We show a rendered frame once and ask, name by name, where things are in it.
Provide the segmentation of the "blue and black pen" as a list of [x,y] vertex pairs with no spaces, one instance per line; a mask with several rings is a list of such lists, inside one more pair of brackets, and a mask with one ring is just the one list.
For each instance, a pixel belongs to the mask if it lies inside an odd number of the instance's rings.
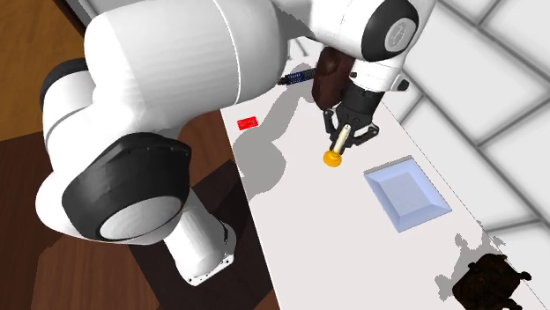
[[293,73],[286,74],[278,81],[278,85],[293,85],[313,79],[315,76],[315,68],[301,70]]

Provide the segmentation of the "dark brown figure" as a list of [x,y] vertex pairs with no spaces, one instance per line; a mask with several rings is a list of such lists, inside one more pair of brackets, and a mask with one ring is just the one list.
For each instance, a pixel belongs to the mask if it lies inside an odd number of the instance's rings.
[[531,274],[517,272],[506,255],[485,254],[468,264],[468,270],[452,287],[455,299],[465,310],[523,310],[511,298],[522,280]]

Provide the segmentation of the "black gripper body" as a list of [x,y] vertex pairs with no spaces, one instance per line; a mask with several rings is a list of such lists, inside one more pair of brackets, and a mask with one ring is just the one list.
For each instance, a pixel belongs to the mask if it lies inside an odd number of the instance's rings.
[[336,108],[338,122],[341,125],[349,124],[353,128],[368,126],[384,94],[385,92],[371,92],[350,83]]

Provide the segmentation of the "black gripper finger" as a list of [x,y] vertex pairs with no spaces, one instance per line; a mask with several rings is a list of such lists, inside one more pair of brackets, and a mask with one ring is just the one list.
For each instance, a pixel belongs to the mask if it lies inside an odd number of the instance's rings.
[[349,137],[346,139],[346,148],[351,148],[352,146],[360,146],[366,143],[371,138],[376,137],[379,133],[379,130],[379,127],[374,123],[371,123],[361,129],[352,129]]
[[345,121],[343,120],[342,110],[337,108],[329,108],[323,111],[323,121],[326,133],[331,140],[331,147],[337,146],[338,138],[343,132]]

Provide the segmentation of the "pale blue square plate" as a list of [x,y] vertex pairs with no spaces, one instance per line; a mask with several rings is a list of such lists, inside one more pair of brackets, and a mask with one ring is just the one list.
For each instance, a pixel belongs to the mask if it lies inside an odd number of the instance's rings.
[[373,167],[363,175],[398,233],[452,212],[411,155]]

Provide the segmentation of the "dark brown rounded object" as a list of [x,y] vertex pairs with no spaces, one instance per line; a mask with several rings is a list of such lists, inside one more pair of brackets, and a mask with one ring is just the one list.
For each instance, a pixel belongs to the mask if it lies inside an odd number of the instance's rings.
[[312,97],[321,110],[336,106],[351,83],[349,74],[355,59],[339,50],[325,47],[316,64]]

